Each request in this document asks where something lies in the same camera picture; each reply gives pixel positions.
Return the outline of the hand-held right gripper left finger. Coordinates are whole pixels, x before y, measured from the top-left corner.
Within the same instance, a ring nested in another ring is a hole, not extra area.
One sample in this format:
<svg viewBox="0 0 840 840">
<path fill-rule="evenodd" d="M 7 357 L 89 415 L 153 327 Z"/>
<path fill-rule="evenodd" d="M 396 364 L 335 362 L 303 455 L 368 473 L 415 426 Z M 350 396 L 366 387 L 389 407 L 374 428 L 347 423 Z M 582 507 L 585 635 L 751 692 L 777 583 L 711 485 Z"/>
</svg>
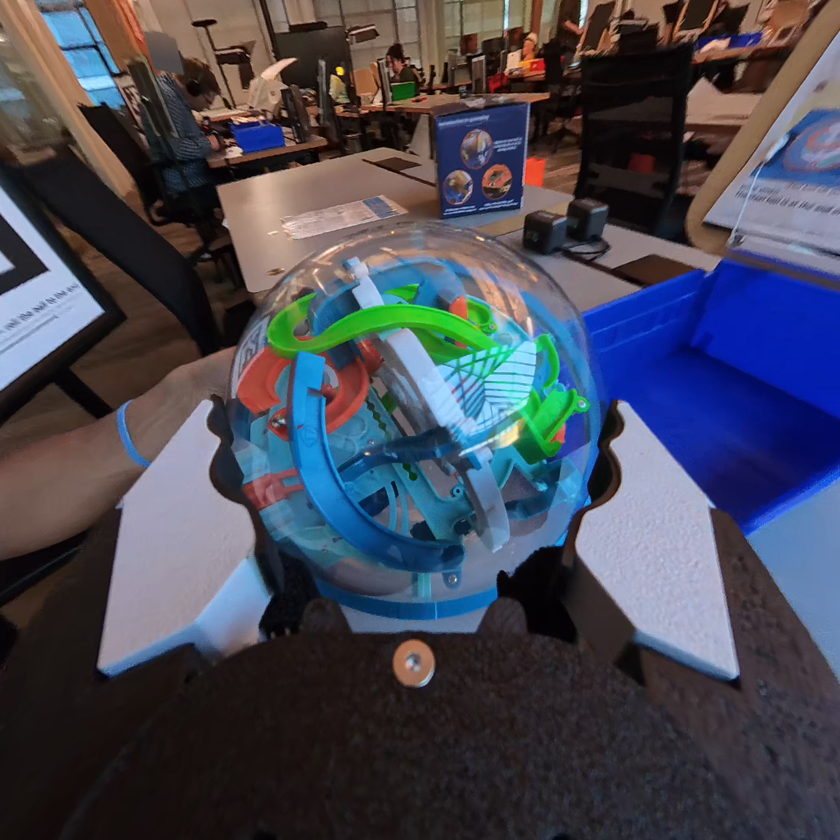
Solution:
<svg viewBox="0 0 840 840">
<path fill-rule="evenodd" d="M 218 398 L 202 401 L 122 499 L 98 669 L 177 647 L 212 662 L 259 644 L 277 550 L 242 491 Z"/>
</svg>

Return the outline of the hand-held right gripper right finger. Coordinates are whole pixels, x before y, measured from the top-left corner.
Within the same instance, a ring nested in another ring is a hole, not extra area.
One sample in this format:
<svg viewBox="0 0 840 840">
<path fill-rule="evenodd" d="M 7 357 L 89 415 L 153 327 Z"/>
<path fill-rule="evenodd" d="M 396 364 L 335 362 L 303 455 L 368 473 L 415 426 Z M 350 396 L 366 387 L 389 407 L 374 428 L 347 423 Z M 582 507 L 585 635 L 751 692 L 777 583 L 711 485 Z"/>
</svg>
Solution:
<svg viewBox="0 0 840 840">
<path fill-rule="evenodd" d="M 707 494 L 629 402 L 600 446 L 608 483 L 563 546 L 562 603 L 579 639 L 616 665 L 647 649 L 719 680 L 740 677 Z"/>
</svg>

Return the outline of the clear plastic maze ball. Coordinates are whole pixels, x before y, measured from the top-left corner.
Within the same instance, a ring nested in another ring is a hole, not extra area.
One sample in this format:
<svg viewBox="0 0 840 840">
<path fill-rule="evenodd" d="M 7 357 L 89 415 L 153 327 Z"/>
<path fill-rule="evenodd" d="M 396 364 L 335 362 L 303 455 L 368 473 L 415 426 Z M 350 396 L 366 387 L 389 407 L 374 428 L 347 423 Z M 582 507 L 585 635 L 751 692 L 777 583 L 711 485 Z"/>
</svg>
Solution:
<svg viewBox="0 0 840 840">
<path fill-rule="evenodd" d="M 601 373 L 578 308 L 474 230 L 391 221 L 284 272 L 238 342 L 244 491 L 359 630 L 459 625 L 590 499 Z"/>
</svg>

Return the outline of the person's left forearm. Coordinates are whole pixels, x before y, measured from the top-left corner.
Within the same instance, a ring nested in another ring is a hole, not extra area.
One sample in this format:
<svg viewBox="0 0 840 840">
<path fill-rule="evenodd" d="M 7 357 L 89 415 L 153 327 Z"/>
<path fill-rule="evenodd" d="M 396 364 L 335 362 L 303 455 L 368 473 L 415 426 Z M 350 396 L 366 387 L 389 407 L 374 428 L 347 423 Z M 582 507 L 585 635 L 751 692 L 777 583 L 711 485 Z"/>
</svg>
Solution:
<svg viewBox="0 0 840 840">
<path fill-rule="evenodd" d="M 77 536 L 142 475 L 123 452 L 115 415 L 2 457 L 2 561 Z"/>
</svg>

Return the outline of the person's left hand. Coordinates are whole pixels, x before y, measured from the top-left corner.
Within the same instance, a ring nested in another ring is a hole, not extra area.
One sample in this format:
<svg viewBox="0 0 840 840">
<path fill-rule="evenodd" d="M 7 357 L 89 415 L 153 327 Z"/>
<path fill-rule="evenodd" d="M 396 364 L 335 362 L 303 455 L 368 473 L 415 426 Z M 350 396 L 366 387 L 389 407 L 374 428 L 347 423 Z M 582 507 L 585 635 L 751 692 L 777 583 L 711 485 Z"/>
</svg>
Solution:
<svg viewBox="0 0 840 840">
<path fill-rule="evenodd" d="M 180 366 L 133 399 L 128 426 L 144 457 L 152 462 L 201 402 L 226 396 L 234 358 L 231 347 Z"/>
</svg>

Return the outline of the blue wristband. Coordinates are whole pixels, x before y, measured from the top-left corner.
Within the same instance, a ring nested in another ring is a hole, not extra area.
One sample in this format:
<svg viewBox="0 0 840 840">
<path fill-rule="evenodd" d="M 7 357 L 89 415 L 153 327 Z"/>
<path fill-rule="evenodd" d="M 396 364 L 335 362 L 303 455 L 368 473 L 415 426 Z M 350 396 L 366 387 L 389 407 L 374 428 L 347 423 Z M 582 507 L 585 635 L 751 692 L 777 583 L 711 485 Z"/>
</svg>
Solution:
<svg viewBox="0 0 840 840">
<path fill-rule="evenodd" d="M 128 410 L 133 400 L 128 400 L 123 403 L 115 413 L 115 421 L 117 424 L 119 441 L 121 443 L 123 452 L 128 458 L 141 469 L 147 469 L 151 466 L 151 461 L 144 457 L 137 449 L 133 441 L 131 432 L 128 426 Z"/>
</svg>

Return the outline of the large blue plastic bin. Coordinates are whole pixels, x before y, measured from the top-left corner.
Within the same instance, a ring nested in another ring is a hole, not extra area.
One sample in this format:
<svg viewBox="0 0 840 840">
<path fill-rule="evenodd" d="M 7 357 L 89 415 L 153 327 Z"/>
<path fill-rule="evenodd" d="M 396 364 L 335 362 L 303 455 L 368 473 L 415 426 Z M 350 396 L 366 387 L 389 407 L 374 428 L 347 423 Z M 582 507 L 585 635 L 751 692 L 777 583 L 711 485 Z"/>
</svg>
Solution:
<svg viewBox="0 0 840 840">
<path fill-rule="evenodd" d="M 630 404 L 750 535 L 838 479 L 838 284 L 723 260 L 584 313 Z"/>
</svg>

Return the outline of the framed marker sign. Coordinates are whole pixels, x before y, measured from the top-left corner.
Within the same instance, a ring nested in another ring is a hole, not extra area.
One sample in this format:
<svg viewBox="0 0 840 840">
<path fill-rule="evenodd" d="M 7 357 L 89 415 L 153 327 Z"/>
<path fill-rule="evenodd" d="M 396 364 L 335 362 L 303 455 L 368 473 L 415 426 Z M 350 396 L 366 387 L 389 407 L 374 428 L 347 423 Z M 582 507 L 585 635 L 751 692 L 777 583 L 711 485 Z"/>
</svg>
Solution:
<svg viewBox="0 0 840 840">
<path fill-rule="evenodd" d="M 71 367 L 125 319 L 15 168 L 2 163 L 2 424 L 49 385 L 95 418 L 110 414 Z"/>
</svg>

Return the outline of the black cube device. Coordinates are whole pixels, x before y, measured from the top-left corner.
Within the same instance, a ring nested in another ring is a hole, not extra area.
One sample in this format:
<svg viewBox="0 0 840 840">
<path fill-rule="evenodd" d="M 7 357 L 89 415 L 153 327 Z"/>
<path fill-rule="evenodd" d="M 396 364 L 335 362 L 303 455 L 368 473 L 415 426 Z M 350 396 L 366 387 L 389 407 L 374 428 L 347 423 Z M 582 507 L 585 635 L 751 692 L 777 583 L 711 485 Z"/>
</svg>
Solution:
<svg viewBox="0 0 840 840">
<path fill-rule="evenodd" d="M 603 237 L 610 207 L 593 198 L 575 198 L 566 208 L 566 234 L 576 243 Z"/>
<path fill-rule="evenodd" d="M 542 209 L 528 213 L 523 220 L 521 246 L 533 253 L 552 255 L 566 247 L 568 218 Z"/>
</svg>

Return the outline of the printed paper sheet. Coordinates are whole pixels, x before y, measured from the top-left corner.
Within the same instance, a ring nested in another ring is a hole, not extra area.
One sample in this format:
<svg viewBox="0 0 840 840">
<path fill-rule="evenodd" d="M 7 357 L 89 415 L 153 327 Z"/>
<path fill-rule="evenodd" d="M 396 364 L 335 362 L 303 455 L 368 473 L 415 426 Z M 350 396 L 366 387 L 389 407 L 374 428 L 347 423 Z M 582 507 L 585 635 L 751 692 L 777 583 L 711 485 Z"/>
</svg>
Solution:
<svg viewBox="0 0 840 840">
<path fill-rule="evenodd" d="M 286 217 L 281 220 L 280 229 L 290 239 L 303 240 L 406 214 L 403 206 L 378 195 Z"/>
</svg>

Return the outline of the wooden board with printed sheet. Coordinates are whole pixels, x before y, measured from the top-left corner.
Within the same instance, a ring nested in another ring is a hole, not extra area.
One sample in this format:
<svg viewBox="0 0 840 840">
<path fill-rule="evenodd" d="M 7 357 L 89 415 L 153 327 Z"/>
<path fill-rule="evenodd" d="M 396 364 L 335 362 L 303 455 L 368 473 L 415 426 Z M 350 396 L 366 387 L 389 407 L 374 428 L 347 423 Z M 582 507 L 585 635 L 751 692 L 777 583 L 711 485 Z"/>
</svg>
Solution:
<svg viewBox="0 0 840 840">
<path fill-rule="evenodd" d="M 699 251 L 723 258 L 727 253 L 730 229 L 706 223 L 706 216 L 718 199 L 739 177 L 742 169 L 761 151 L 767 136 L 795 99 L 832 42 L 838 37 L 839 2 L 827 2 L 815 16 L 751 112 L 749 120 L 730 142 L 705 184 L 692 199 L 686 215 L 686 235 Z"/>
</svg>

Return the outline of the small blue storage bin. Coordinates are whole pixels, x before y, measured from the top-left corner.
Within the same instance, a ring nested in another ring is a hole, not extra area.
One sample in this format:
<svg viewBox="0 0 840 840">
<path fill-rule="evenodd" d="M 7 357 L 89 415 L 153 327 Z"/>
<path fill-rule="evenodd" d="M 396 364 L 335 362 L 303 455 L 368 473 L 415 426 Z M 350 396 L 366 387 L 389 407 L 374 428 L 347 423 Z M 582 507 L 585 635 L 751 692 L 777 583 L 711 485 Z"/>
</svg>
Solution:
<svg viewBox="0 0 840 840">
<path fill-rule="evenodd" d="M 284 148 L 284 130 L 271 122 L 231 122 L 229 126 L 235 144 L 245 154 Z"/>
</svg>

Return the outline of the black mesh office chair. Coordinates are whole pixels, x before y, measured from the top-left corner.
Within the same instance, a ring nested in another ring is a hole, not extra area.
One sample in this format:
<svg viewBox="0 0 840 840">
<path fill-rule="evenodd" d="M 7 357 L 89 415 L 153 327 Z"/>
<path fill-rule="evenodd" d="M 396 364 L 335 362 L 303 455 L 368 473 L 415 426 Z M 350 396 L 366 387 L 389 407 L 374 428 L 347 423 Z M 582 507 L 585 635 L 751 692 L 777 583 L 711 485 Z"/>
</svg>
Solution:
<svg viewBox="0 0 840 840">
<path fill-rule="evenodd" d="M 607 205 L 612 224 L 672 242 L 685 239 L 677 190 L 693 55 L 692 45 L 676 45 L 581 61 L 574 197 Z"/>
</svg>

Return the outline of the blue printed game box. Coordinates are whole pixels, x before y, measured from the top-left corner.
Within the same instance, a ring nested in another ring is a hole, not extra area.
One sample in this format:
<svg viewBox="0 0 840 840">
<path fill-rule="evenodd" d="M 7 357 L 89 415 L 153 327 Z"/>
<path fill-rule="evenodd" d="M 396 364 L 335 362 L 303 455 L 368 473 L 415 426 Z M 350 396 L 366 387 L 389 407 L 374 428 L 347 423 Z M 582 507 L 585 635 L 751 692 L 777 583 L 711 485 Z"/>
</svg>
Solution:
<svg viewBox="0 0 840 840">
<path fill-rule="evenodd" d="M 459 100 L 436 107 L 432 124 L 441 218 L 522 208 L 528 102 L 511 96 Z"/>
</svg>

